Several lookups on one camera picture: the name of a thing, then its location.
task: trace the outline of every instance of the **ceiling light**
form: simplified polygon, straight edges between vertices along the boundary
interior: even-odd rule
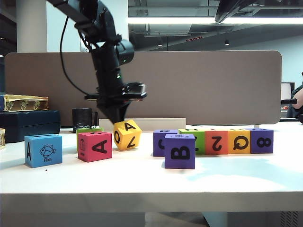
[[[182,24],[215,24],[214,17],[129,17],[129,24],[158,24],[158,25],[182,25]],[[229,17],[221,24],[303,24],[303,17],[262,18],[262,17]]]
[[[212,24],[213,17],[129,17],[129,24],[158,24],[158,25],[182,25],[182,24]]]

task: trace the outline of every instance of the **desk divider panel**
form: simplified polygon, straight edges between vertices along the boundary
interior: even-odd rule
[[[63,54],[66,71],[83,90],[95,93],[90,53]],[[133,102],[127,118],[179,118],[187,124],[273,124],[280,119],[281,54],[277,51],[136,52],[121,67],[124,83],[146,84],[148,96]],[[5,58],[6,93],[48,96],[72,125],[71,109],[89,107],[65,78],[56,52],[11,53]]]

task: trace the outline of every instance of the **yellow cube with letter a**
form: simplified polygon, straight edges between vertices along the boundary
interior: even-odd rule
[[[114,142],[119,150],[133,149],[139,145],[141,132],[134,120],[117,122],[114,124]]]

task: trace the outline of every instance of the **pink block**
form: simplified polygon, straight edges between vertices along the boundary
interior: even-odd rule
[[[78,134],[78,158],[85,162],[113,157],[112,134],[108,132],[84,132]]]

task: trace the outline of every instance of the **orange block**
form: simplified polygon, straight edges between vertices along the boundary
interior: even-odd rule
[[[229,129],[228,152],[229,154],[250,154],[250,131]]]
[[[114,124],[114,142],[119,150],[133,149],[139,145],[141,132],[134,120],[117,122]]]
[[[228,154],[228,131],[209,129],[205,131],[205,154]]]

